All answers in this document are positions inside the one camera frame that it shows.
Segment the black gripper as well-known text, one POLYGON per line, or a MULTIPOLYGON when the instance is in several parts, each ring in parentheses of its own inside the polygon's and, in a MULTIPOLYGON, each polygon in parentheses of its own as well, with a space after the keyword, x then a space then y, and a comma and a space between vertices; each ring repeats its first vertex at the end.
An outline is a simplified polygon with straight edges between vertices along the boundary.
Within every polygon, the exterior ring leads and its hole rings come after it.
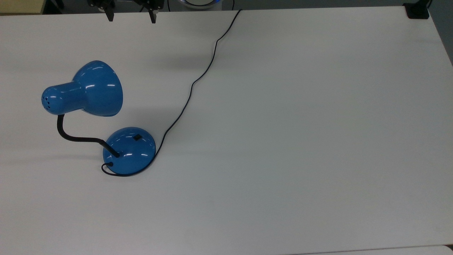
POLYGON ((152 24, 156 23, 157 9, 162 9, 164 6, 163 0, 88 0, 89 7, 94 7, 100 11, 105 11, 108 21, 114 19, 114 11, 117 6, 132 6, 144 8, 148 10, 152 24))

